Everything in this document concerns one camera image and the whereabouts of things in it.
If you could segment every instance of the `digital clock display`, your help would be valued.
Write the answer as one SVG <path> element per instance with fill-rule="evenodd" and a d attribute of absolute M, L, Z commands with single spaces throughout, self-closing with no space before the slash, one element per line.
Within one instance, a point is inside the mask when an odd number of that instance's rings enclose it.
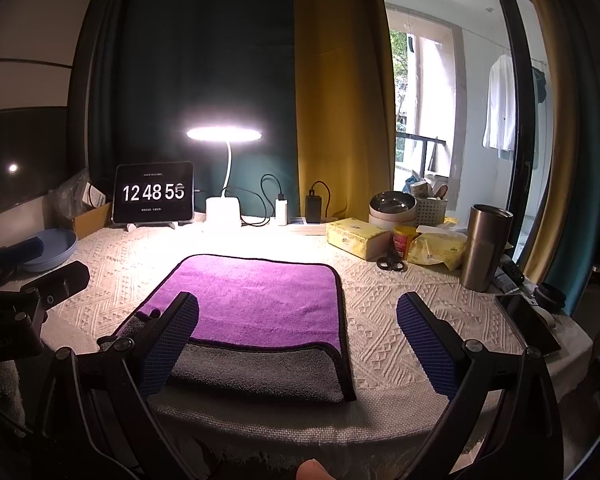
<path fill-rule="evenodd" d="M 181 222 L 192 218 L 193 165 L 190 162 L 125 164 L 117 168 L 114 223 Z"/>

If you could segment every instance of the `yellow curtain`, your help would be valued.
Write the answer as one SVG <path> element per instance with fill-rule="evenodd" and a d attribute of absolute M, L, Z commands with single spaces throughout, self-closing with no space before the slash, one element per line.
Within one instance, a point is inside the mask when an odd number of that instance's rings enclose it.
<path fill-rule="evenodd" d="M 395 98 L 384 0 L 294 0 L 301 211 L 316 180 L 329 216 L 368 218 L 393 187 Z M 326 191 L 316 187 L 326 205 Z"/>
<path fill-rule="evenodd" d="M 554 90 L 554 145 L 546 206 L 524 273 L 541 282 L 560 241 L 576 168 L 579 112 L 575 63 L 567 26 L 557 0 L 532 0 L 542 29 Z"/>

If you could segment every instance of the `black scissors handle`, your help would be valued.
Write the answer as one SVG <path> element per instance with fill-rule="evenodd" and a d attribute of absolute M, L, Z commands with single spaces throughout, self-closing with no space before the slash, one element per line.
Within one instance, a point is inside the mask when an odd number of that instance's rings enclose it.
<path fill-rule="evenodd" d="M 404 272 L 407 266 L 400 256 L 383 256 L 378 258 L 376 265 L 381 270 L 394 270 L 395 272 Z"/>

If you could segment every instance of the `textured beige tablecloth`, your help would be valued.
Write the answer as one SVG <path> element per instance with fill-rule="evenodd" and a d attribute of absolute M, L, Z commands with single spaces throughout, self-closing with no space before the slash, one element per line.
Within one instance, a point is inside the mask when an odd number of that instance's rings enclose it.
<path fill-rule="evenodd" d="M 323 236 L 287 234 L 276 226 L 234 233 L 206 232 L 198 222 L 176 230 L 102 229 L 81 240 L 71 258 L 89 267 L 88 288 L 54 310 L 93 338 L 108 335 L 179 261 L 197 253 L 333 266 L 344 288 L 358 400 L 289 406 L 166 387 L 150 402 L 185 454 L 196 438 L 236 460 L 259 456 L 273 466 L 289 467 L 316 457 L 341 479 L 395 475 L 446 406 L 446 397 L 430 387 L 395 320 L 397 300 L 409 290 L 417 291 L 462 338 L 478 339 L 491 351 L 522 351 L 493 304 L 493 295 L 465 289 L 457 273 L 416 265 L 408 265 L 404 273 L 384 272 L 328 245 Z M 552 376 L 561 378 L 556 391 L 562 396 L 582 380 L 590 340 L 587 343 L 581 337 L 584 332 L 566 316 L 558 320 L 557 333 L 558 338 L 568 333 L 570 341 L 578 341 L 574 351 L 561 341 L 565 349 L 549 362 Z M 579 370 L 568 373 L 574 362 L 580 363 Z M 488 397 L 485 414 L 493 411 L 497 397 Z"/>

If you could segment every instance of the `yellow tissue box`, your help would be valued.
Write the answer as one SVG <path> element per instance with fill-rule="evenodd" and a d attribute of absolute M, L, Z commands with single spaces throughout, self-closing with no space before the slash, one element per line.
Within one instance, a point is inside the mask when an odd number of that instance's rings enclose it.
<path fill-rule="evenodd" d="M 391 245 L 391 231 L 355 218 L 327 224 L 326 235 L 328 243 L 363 260 L 373 260 Z"/>

